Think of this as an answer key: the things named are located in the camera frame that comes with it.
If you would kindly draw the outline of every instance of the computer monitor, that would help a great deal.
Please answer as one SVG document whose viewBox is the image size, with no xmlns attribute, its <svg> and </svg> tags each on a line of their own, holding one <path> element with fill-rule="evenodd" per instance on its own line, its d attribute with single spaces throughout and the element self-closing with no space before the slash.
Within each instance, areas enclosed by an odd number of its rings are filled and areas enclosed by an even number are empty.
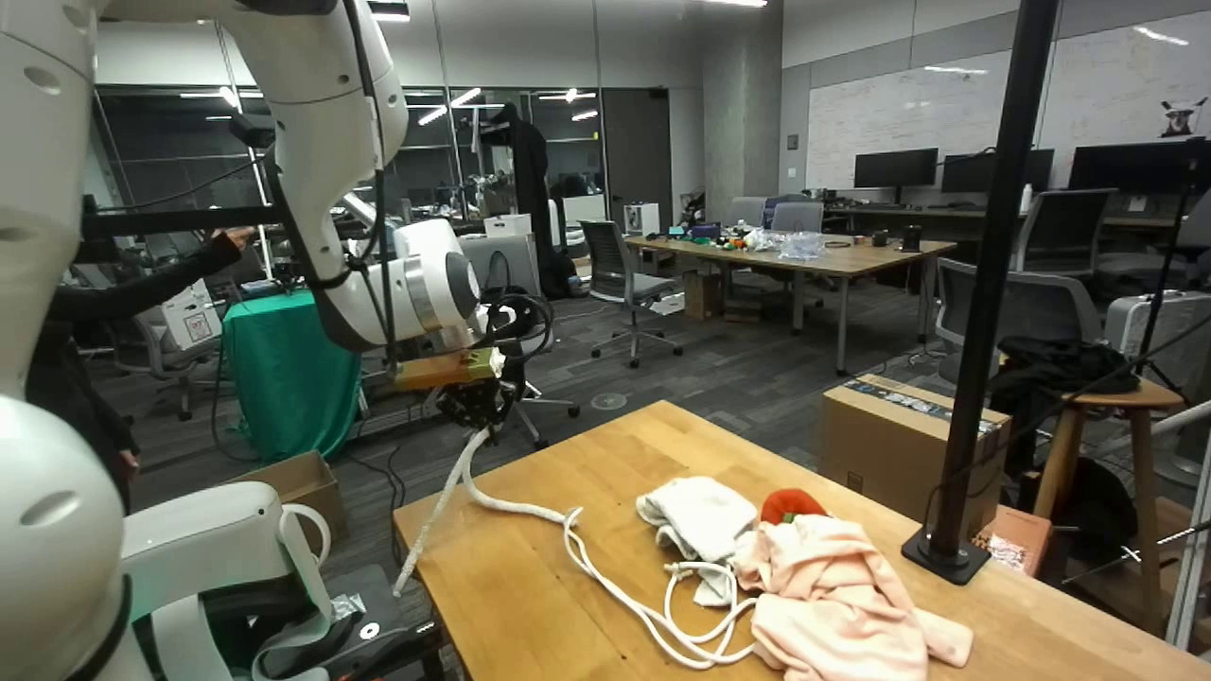
<svg viewBox="0 0 1211 681">
<path fill-rule="evenodd" d="M 1211 143 L 1078 149 L 1068 186 L 1125 192 L 1179 192 L 1211 186 Z"/>
<path fill-rule="evenodd" d="M 933 186 L 937 149 L 854 157 L 854 186 Z"/>
<path fill-rule="evenodd" d="M 943 192 L 991 192 L 994 157 L 944 157 Z M 1026 183 L 1034 188 L 1050 186 L 1050 150 L 1029 150 Z"/>
</svg>

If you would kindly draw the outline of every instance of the orange object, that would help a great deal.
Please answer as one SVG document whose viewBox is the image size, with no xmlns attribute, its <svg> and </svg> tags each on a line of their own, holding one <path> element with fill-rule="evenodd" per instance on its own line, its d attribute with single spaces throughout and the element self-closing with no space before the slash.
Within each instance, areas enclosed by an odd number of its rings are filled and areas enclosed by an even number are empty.
<svg viewBox="0 0 1211 681">
<path fill-rule="evenodd" d="M 759 522 L 792 522 L 793 516 L 828 516 L 828 510 L 801 488 L 777 488 L 759 503 Z"/>
</svg>

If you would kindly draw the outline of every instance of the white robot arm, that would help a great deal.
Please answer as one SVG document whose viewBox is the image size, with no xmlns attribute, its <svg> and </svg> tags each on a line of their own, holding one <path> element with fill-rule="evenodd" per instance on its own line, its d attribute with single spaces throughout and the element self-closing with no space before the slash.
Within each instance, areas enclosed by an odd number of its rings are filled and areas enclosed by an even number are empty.
<svg viewBox="0 0 1211 681">
<path fill-rule="evenodd" d="M 227 565 L 224 582 L 311 574 L 256 491 L 200 491 L 133 522 L 79 435 L 21 401 L 27 363 L 60 268 L 79 244 L 94 27 L 104 0 L 0 0 L 0 681 L 3 679 L 148 679 L 123 628 L 129 574 L 175 574 L 181 555 L 259 540 L 256 561 Z M 274 119 L 287 211 L 311 245 L 311 211 L 375 174 L 406 141 L 406 100 L 368 0 L 114 0 L 111 15 L 142 22 L 215 20 L 233 36 Z M 321 294 L 360 346 L 469 327 L 476 284 L 445 225 L 394 230 L 382 276 L 321 276 Z M 233 516 L 190 516 L 196 503 Z"/>
</svg>

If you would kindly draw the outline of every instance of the metal pole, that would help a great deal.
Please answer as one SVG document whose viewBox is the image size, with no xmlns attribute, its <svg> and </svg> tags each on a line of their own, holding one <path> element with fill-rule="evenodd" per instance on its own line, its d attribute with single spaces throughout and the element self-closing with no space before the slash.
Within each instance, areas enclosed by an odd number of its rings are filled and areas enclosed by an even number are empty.
<svg viewBox="0 0 1211 681">
<path fill-rule="evenodd" d="M 977 260 L 977 308 L 968 314 L 959 346 L 959 372 L 937 482 L 937 516 L 924 517 L 924 529 L 905 544 L 909 561 L 929 566 L 949 582 L 968 582 L 988 561 L 988 553 L 968 544 L 968 482 L 977 462 L 1000 300 L 1006 288 L 1010 249 L 1019 234 L 1019 201 L 1026 186 L 1026 163 L 1050 52 L 1057 8 L 1060 0 L 1019 4 L 1019 29 L 994 141 L 994 183 L 982 211 L 982 239 Z"/>
</svg>

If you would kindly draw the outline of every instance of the pink cloth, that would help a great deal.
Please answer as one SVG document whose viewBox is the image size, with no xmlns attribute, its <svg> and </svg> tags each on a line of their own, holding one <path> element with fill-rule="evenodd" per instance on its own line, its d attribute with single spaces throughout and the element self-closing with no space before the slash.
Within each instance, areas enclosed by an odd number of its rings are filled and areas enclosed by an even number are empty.
<svg viewBox="0 0 1211 681">
<path fill-rule="evenodd" d="M 854 522 L 759 522 L 737 537 L 735 573 L 745 590 L 764 590 L 753 612 L 755 653 L 783 681 L 924 681 L 925 660 L 968 664 L 973 633 L 917 608 Z"/>
</svg>

